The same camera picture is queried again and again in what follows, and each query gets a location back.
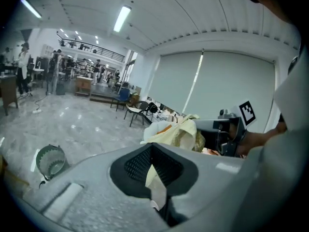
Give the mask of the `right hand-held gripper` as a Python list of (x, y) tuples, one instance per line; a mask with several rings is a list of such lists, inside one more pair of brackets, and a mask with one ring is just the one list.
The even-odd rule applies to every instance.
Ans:
[(192, 121), (197, 130), (201, 130), (205, 148), (216, 150), (221, 156), (234, 157), (247, 128), (256, 121), (256, 116), (250, 101), (245, 100), (230, 110), (222, 109), (215, 121), (213, 119)]

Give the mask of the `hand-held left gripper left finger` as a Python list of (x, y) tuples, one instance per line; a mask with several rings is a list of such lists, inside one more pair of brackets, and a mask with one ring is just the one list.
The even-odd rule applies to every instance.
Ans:
[(110, 168), (136, 146), (84, 159), (23, 202), (23, 212), (45, 232), (162, 232), (166, 222), (146, 198), (125, 195)]

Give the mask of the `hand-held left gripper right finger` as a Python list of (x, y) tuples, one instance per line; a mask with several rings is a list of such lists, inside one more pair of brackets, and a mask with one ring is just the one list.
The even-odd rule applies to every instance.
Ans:
[(236, 158), (204, 155), (157, 143), (151, 163), (163, 184), (163, 208), (152, 220), (156, 232), (247, 232), (240, 212), (245, 193)]

